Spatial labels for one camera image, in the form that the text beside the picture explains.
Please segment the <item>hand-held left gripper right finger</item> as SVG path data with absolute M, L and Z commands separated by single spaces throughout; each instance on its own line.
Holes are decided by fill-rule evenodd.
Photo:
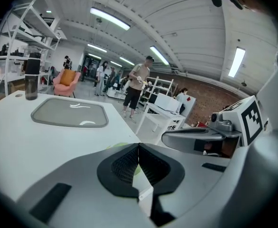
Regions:
M 176 221 L 194 207 L 230 161 L 143 143 L 138 160 L 139 206 L 155 226 Z

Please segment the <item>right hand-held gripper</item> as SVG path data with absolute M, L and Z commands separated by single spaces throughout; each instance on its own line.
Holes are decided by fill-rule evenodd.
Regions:
M 221 148 L 225 137 L 240 136 L 241 146 L 249 146 L 264 130 L 256 97 L 247 97 L 213 113 L 209 127 L 211 129 L 186 128 L 166 131 L 162 134 L 161 141 L 171 149 L 194 154 L 202 154 L 205 147 L 207 150 L 216 145 Z

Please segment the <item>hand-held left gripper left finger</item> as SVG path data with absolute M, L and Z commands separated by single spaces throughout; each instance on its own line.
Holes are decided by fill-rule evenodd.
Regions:
M 34 182 L 17 204 L 30 212 L 58 183 L 71 188 L 52 217 L 45 223 L 51 228 L 153 228 L 154 223 L 139 207 L 135 198 L 112 195 L 99 182 L 98 165 L 122 151 L 119 146 L 75 157 Z

